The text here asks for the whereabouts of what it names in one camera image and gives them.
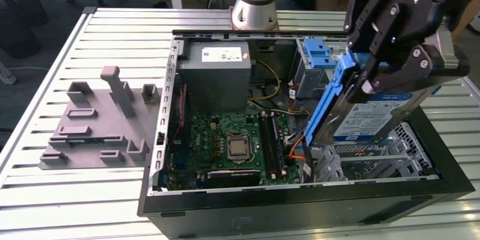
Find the cpu socket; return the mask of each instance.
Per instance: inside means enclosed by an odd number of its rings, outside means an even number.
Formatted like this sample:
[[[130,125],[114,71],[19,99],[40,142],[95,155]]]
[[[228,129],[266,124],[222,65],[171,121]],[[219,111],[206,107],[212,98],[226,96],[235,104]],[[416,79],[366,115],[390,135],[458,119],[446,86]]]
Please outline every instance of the cpu socket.
[[[251,147],[248,133],[227,134],[227,158],[235,163],[242,164],[250,159]]]

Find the motherboard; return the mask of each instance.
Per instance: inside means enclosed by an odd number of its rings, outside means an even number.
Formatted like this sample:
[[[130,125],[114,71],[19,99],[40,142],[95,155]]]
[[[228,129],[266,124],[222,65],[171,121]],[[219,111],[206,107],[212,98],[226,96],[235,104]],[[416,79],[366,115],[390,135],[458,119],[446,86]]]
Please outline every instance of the motherboard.
[[[174,190],[299,183],[284,114],[195,115],[190,148],[172,154]]]

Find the floor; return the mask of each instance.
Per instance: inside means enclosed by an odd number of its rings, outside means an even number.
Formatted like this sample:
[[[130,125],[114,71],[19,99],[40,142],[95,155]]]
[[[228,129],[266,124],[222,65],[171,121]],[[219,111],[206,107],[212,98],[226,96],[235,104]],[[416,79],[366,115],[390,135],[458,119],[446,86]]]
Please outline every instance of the floor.
[[[152,8],[159,7],[164,0],[104,0],[107,7]],[[12,59],[0,50],[0,62],[12,67],[48,68],[59,54],[64,41],[80,17],[84,7],[98,6],[98,0],[42,0],[50,22],[34,27],[35,36],[42,45],[42,51],[32,57],[20,60]],[[226,5],[232,6],[235,0],[226,0]],[[204,8],[207,0],[184,0],[184,8]],[[278,0],[278,9],[302,10],[304,6],[292,0]],[[459,39],[459,46],[471,60],[480,56],[480,36],[464,31]],[[47,71],[39,69],[12,70],[18,77],[15,85],[0,83],[0,129],[14,129],[31,102]],[[474,65],[471,79],[480,85],[480,65]],[[10,137],[8,132],[0,132],[0,149]]]

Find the yellow wire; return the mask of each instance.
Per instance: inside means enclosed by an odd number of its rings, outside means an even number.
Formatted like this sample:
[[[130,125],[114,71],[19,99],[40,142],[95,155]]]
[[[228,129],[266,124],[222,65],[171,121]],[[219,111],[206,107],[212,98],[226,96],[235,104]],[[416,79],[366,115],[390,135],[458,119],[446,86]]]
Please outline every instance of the yellow wire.
[[[275,73],[275,71],[272,70],[272,68],[263,61],[258,60],[256,62],[259,62],[263,66],[266,66],[266,68],[272,72],[275,78],[278,79],[278,89],[275,90],[274,94],[271,94],[270,96],[266,96],[266,97],[251,97],[251,98],[248,98],[248,100],[251,100],[251,101],[263,101],[266,99],[274,98],[279,94],[279,92],[280,92],[280,78],[279,78],[278,74]]]

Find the orange wire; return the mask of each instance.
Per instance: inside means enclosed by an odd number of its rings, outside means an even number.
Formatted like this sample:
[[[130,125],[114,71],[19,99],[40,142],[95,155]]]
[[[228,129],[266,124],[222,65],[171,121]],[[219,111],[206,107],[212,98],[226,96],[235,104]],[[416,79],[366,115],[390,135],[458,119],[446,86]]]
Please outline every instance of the orange wire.
[[[298,146],[299,146],[299,144],[300,144],[300,142],[302,142],[302,140],[303,140],[303,137],[304,137],[304,135],[300,136],[299,140],[298,140],[298,141],[295,142],[295,144],[294,144],[292,150],[291,150],[291,152],[290,152],[290,154],[288,154],[288,158],[290,158],[290,159],[303,159],[303,160],[306,159],[304,156],[294,155],[295,149],[298,148]]]
[[[291,102],[288,103],[288,110],[290,110],[291,112],[294,112],[294,113],[300,112],[300,111],[294,110],[292,105],[294,105],[294,100],[291,99]]]

